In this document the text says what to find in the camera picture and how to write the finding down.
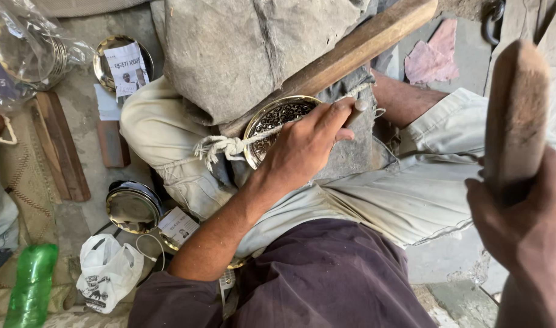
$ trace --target clear plastic bag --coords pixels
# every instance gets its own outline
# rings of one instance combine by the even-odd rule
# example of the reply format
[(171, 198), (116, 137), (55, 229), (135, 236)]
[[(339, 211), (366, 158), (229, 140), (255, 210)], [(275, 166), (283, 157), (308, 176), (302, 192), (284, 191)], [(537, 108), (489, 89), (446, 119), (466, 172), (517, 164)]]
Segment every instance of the clear plastic bag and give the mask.
[(49, 90), (94, 50), (47, 18), (30, 0), (0, 0), (0, 113)]

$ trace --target wooden board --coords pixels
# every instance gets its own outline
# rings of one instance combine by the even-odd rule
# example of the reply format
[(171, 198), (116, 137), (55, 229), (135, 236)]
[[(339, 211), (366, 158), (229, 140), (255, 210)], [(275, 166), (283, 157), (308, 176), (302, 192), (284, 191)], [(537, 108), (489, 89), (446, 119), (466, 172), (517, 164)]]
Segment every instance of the wooden board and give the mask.
[(334, 49), (289, 77), (281, 89), (245, 115), (220, 124), (220, 132), (226, 137), (242, 137), (253, 115), (270, 102), (298, 94), (316, 95), (427, 23), (434, 16), (437, 5), (438, 0), (399, 0), (353, 30)]
[(486, 120), (484, 179), (497, 203), (524, 200), (541, 164), (549, 114), (549, 65), (527, 40), (495, 62)]
[(39, 92), (30, 107), (59, 195), (64, 200), (89, 200), (90, 190), (57, 94)]
[(102, 161), (107, 168), (124, 168), (131, 163), (128, 144), (120, 134), (120, 122), (98, 121), (96, 124)]

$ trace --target beige trousers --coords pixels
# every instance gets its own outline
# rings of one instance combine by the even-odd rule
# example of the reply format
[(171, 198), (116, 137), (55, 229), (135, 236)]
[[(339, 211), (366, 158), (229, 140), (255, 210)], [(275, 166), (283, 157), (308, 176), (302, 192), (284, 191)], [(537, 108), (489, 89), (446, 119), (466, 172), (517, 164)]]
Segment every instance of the beige trousers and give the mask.
[[(400, 246), (469, 226), (463, 181), (480, 169), (487, 104), (486, 98), (458, 89), (402, 131), (398, 162), (290, 192), (244, 236), (236, 257), (251, 255), (290, 228), (320, 218), (361, 222)], [(232, 196), (202, 162), (174, 163), (190, 157), (194, 144), (210, 131), (190, 121), (181, 97), (164, 78), (127, 100), (121, 132), (162, 176), (171, 197), (200, 219)]]

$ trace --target green plastic bottle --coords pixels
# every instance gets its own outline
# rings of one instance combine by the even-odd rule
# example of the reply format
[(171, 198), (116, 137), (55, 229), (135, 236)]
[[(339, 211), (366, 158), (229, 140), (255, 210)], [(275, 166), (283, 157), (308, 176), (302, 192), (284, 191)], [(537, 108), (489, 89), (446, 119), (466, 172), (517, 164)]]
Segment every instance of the green plastic bottle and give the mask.
[(4, 328), (43, 326), (57, 257), (58, 248), (54, 244), (29, 246), (21, 252)]

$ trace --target wooden handle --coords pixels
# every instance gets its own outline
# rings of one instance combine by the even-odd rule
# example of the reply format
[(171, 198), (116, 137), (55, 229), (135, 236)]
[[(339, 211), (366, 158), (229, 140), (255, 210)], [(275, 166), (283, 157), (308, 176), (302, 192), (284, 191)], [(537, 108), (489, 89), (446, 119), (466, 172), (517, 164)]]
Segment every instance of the wooden handle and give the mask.
[(486, 120), (484, 179), (499, 205), (523, 201), (545, 149), (549, 66), (526, 40), (497, 58)]

